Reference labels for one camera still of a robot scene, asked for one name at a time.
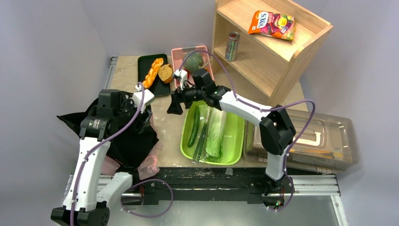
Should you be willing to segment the orange braided bread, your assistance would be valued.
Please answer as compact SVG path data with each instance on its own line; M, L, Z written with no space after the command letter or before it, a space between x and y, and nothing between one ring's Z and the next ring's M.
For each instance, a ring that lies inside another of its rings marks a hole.
M149 89L152 86L156 76L158 75L158 71L163 66L163 64L163 58L156 58L153 61L147 75L145 76L144 81L142 82L145 89Z

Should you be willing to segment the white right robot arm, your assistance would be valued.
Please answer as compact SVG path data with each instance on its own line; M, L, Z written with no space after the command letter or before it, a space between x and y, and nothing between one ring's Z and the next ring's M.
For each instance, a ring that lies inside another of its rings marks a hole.
M235 94L228 87L217 86L205 69L195 71L193 83L188 82L184 70L176 70L172 78L179 81L179 86L171 92L172 101L167 113L182 114L181 104L189 108L195 101L204 101L212 108L233 113L258 126L262 145L268 153L265 188L271 192L281 188L286 170L284 155L296 134L285 108L261 105Z

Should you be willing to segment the green netted melon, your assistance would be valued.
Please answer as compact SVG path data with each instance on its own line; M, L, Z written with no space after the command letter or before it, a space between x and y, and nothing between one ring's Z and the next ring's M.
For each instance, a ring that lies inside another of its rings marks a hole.
M191 53L188 52L185 57L189 56L183 63L183 68L188 73L194 73L196 70L204 65L204 60L200 52Z

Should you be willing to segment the green cucumber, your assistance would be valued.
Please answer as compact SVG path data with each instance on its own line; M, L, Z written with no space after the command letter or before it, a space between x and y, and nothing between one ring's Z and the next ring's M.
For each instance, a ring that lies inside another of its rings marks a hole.
M200 108L199 106L196 106L194 110L192 132L187 144L188 147L192 147L194 145L199 130L199 125L200 125Z

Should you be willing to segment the black cloth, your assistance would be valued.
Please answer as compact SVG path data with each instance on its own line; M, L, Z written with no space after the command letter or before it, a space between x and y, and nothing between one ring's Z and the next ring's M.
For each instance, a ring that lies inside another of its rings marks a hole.
M81 139L91 137L100 142L116 134L133 118L137 105L132 97L129 92L103 89L86 111L59 115L57 118ZM107 156L121 166L138 168L159 140L151 126L151 116L151 106L139 112L133 123L111 140Z

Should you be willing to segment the napa cabbage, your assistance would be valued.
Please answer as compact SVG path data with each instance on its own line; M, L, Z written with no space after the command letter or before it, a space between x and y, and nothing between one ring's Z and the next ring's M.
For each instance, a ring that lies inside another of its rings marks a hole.
M222 144L224 138L227 112L212 109L209 117L209 127L206 139L206 160L219 162L223 156Z

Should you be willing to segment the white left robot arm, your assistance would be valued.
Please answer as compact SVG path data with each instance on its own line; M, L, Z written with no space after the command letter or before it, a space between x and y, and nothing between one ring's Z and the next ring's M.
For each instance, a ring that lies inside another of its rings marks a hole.
M145 92L143 88L135 93L116 89L99 92L95 104L79 121L79 159L62 206L52 209L52 221L60 226L105 226L110 207L122 193L140 188L138 177L119 172L97 191L103 162L115 138L146 110Z

